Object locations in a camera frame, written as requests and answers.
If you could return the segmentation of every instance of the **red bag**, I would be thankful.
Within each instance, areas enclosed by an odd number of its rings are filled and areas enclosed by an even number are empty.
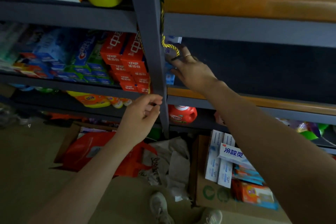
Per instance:
[[[62,157],[62,168],[76,172],[80,171],[111,140],[115,133],[116,131],[86,133],[66,150]],[[137,177],[139,170],[151,169],[151,166],[145,166],[141,163],[144,149],[157,155],[155,148],[141,142],[120,163],[115,176]]]

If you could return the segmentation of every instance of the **person's right arm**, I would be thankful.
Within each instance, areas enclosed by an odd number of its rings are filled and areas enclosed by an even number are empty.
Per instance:
[[[292,223],[336,220],[336,161],[219,81],[186,47],[172,72],[220,113],[235,141]]]

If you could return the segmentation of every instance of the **person's left hand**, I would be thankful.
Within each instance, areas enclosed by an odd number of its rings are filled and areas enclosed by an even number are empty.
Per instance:
[[[115,136],[123,141],[137,145],[149,134],[154,122],[160,114],[163,97],[157,94],[147,94],[139,97],[130,104],[121,119]]]

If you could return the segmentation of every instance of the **red detergent bottle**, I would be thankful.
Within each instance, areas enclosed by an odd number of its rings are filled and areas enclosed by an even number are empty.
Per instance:
[[[169,119],[177,124],[189,124],[197,117],[195,107],[168,105]]]

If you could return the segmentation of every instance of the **stack of red boxes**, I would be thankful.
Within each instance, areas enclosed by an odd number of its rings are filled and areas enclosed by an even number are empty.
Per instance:
[[[149,73],[139,33],[111,32],[100,55],[111,66],[110,75],[123,90],[148,93]]]

